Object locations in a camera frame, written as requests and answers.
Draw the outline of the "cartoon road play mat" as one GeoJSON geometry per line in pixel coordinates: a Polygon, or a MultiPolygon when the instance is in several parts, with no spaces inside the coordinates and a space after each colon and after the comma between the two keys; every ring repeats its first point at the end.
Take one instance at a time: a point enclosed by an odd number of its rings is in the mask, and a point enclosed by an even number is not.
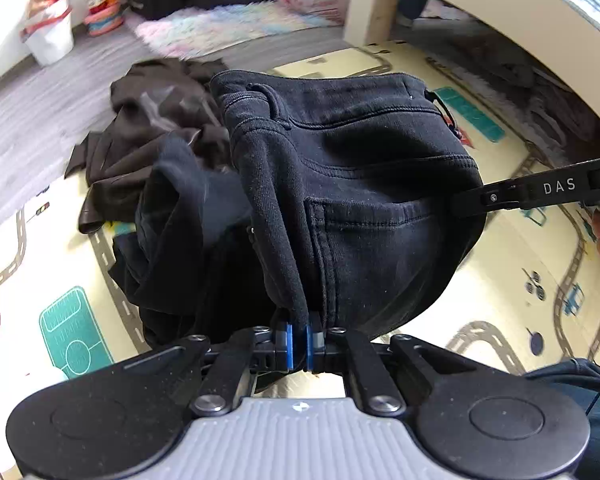
{"type": "MultiPolygon", "coordinates": [[[[452,110],[488,182],[543,170],[498,105],[450,64],[390,41],[279,66],[287,77],[405,72],[452,110]]],[[[76,222],[82,174],[53,182],[0,226],[0,473],[19,470],[6,419],[28,394],[146,350],[136,307],[110,280],[108,223],[92,235],[76,222]]],[[[404,333],[521,374],[566,356],[600,365],[600,255],[583,207],[496,214],[443,295],[404,333]]]]}

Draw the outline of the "black jeans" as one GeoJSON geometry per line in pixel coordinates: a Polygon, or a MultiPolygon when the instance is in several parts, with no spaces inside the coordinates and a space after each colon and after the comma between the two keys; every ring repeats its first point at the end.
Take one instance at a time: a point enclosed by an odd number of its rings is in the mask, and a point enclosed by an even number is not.
{"type": "Polygon", "coordinates": [[[425,84],[231,70],[211,92],[232,166],[167,136],[111,277],[154,348],[289,322],[376,338],[429,308],[486,218],[481,178],[425,84]]]}

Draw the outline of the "dark brown crumpled garment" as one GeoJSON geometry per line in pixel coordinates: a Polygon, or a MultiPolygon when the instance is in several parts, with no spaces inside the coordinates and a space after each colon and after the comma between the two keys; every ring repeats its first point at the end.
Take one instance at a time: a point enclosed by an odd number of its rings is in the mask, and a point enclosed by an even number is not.
{"type": "Polygon", "coordinates": [[[183,139],[206,169],[233,167],[228,133],[209,89],[226,70],[221,60],[154,58],[132,65],[110,86],[114,119],[73,148],[65,175],[83,171],[87,193],[78,230],[91,234],[106,222],[132,222],[163,138],[183,139]]]}

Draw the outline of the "fluffy pastel rug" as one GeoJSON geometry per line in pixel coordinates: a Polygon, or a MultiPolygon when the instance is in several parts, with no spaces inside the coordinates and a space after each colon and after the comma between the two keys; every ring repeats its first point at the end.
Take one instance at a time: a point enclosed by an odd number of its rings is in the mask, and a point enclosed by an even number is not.
{"type": "Polygon", "coordinates": [[[151,52],[164,58],[200,58],[265,37],[332,27],[318,15],[301,14],[275,1],[216,6],[211,10],[181,9],[158,20],[130,12],[125,23],[151,52]]]}

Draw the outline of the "white trash bin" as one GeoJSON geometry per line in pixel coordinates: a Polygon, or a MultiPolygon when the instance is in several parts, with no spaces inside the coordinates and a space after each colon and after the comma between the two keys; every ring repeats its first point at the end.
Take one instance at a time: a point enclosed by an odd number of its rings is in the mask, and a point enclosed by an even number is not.
{"type": "Polygon", "coordinates": [[[19,37],[38,65],[49,66],[74,47],[69,0],[29,0],[19,37]]]}

